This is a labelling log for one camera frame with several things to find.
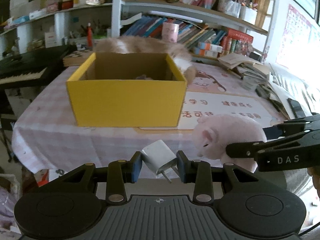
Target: pink tablecloth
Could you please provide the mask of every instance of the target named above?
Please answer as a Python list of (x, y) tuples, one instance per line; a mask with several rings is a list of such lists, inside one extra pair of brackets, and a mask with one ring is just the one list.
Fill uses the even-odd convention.
[[(209, 93), (228, 93), (255, 96), (240, 87), (240, 79), (219, 67), (196, 64), (198, 70), (209, 75), (197, 77), (188, 90)], [(65, 81), (77, 69), (67, 68), (32, 102), (16, 122), (12, 147), (23, 165), (36, 173), (41, 169), (70, 171), (84, 163), (93, 162), (97, 167), (107, 166), (119, 159), (130, 159), (135, 151), (162, 139), (176, 152), (183, 150), (190, 159), (196, 159), (196, 149), (191, 141), (191, 131), (142, 130), (139, 128), (77, 127)], [(216, 79), (217, 83), (204, 80)], [(279, 114), (267, 102), (266, 107)], [(209, 161), (219, 166), (219, 161)], [(141, 178), (155, 176), (143, 167)]]

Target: pink cup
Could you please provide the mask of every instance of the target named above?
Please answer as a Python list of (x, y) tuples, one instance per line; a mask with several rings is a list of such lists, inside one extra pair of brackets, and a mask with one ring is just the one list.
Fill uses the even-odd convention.
[(168, 42), (177, 42), (179, 24), (166, 23), (162, 24), (162, 40)]

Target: human hand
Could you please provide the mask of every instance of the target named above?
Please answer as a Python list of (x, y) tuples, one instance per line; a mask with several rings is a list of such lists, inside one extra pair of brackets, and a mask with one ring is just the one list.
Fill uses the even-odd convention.
[(312, 177), (313, 186), (317, 190), (320, 198), (320, 172), (318, 172), (318, 167), (308, 168), (308, 174)]

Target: pink plush toy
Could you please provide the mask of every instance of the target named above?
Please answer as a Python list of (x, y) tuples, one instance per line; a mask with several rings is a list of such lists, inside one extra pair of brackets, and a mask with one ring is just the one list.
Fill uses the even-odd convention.
[(226, 147), (231, 143), (267, 141), (262, 126), (250, 117), (230, 114), (217, 114), (200, 117), (192, 133), (198, 156), (211, 160), (220, 159), (221, 163), (234, 163), (254, 172), (257, 163), (253, 159), (231, 159)]

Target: yellow box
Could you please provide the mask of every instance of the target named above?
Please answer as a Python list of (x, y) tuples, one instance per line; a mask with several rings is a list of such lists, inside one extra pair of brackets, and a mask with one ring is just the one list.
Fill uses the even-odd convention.
[(175, 127), (187, 81), (167, 54), (96, 52), (67, 89), (78, 126)]

